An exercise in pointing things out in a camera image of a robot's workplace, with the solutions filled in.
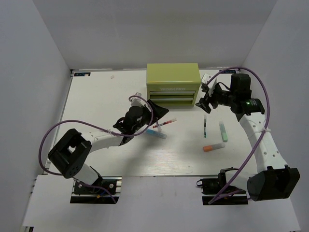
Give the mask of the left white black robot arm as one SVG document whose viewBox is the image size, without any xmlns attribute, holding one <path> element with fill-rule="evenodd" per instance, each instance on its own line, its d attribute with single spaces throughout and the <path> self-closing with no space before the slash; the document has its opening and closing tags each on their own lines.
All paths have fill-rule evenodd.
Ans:
<svg viewBox="0 0 309 232">
<path fill-rule="evenodd" d="M 88 155 L 104 148 L 127 144 L 143 126 L 155 124 L 168 112 L 169 109 L 151 100 L 143 105 L 138 99 L 134 99 L 125 116 L 113 125 L 113 128 L 119 130 L 118 133 L 103 129 L 81 133 L 70 129 L 48 153 L 48 159 L 65 179 L 73 178 L 90 192 L 96 193 L 103 188 L 103 177 L 85 164 Z"/>
</svg>

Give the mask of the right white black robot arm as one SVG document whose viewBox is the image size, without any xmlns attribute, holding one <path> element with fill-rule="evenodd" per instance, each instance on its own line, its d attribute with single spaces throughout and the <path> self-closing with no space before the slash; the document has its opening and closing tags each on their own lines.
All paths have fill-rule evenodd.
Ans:
<svg viewBox="0 0 309 232">
<path fill-rule="evenodd" d="M 244 190 L 253 201 L 289 198 L 300 179 L 297 168 L 291 168 L 281 156 L 268 128 L 269 112 L 261 101 L 252 98 L 251 78 L 247 74 L 233 74 L 230 86 L 223 90 L 219 82 L 211 85 L 202 79 L 204 97 L 196 106 L 210 113 L 219 105 L 227 106 L 235 114 L 252 147 L 246 160 L 238 168 L 222 169 L 218 174 L 219 192 L 209 204 L 224 198 L 235 187 Z"/>
</svg>

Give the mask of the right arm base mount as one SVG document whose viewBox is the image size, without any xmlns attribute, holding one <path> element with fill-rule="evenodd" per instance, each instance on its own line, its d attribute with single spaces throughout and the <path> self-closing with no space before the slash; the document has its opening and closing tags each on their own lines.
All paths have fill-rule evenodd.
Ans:
<svg viewBox="0 0 309 232">
<path fill-rule="evenodd" d="M 202 203 L 205 206 L 212 205 L 247 205 L 248 196 L 246 190 L 240 189 L 232 182 L 218 197 L 218 199 L 209 204 L 209 201 L 225 186 L 229 179 L 235 174 L 238 168 L 222 169 L 217 176 L 201 178 L 196 182 L 196 186 L 201 188 Z"/>
</svg>

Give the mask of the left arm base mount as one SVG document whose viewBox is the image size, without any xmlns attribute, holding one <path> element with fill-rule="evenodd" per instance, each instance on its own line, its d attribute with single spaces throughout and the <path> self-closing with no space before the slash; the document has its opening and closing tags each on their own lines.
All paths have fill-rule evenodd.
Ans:
<svg viewBox="0 0 309 232">
<path fill-rule="evenodd" d="M 87 187 L 79 181 L 73 182 L 70 203 L 76 204 L 116 204 L 122 186 L 121 177 L 104 177 L 94 184 L 99 188 Z"/>
</svg>

